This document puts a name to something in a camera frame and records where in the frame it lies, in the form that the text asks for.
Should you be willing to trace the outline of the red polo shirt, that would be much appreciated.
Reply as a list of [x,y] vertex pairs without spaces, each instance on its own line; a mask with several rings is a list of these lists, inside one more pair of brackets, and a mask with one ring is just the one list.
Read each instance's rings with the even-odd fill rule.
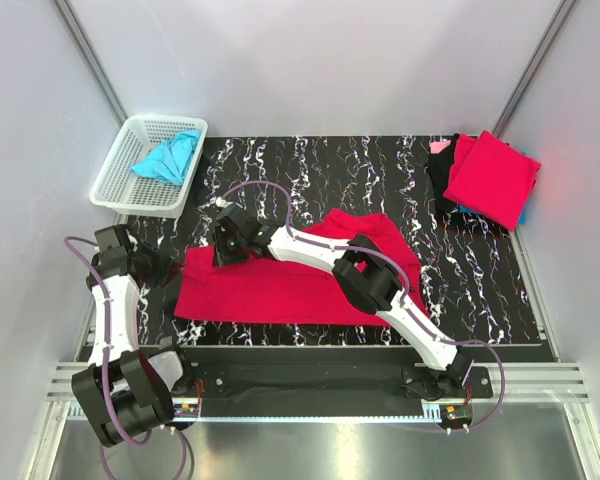
[[[369,237],[404,269],[410,298],[422,311],[421,263],[396,225],[383,213],[353,216],[331,210],[324,220],[304,230],[332,239]],[[228,267],[212,265],[211,246],[189,248],[175,316],[189,321],[258,324],[384,326],[377,316],[349,304],[328,273],[294,262],[251,259]]]

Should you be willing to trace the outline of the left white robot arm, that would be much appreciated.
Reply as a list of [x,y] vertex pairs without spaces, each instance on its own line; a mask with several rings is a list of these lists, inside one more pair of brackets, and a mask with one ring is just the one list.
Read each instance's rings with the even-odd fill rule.
[[172,394],[195,386],[196,372],[172,342],[146,356],[139,347],[137,313],[141,287],[163,286],[178,264],[138,239],[124,224],[105,227],[86,243],[86,259],[69,236],[65,245],[85,263],[95,302],[95,337],[87,367],[71,378],[71,389],[104,447],[148,442],[154,428],[174,418]]

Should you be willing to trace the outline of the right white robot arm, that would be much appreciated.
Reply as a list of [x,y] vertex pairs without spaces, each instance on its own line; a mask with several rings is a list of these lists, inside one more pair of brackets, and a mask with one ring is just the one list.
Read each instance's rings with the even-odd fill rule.
[[473,359],[444,334],[409,295],[401,267],[367,236],[351,240],[307,234],[288,225],[265,224],[234,202],[216,201],[214,262],[234,265],[250,257],[295,263],[331,275],[356,310],[387,322],[414,347],[428,368],[425,382],[446,396],[470,383]]

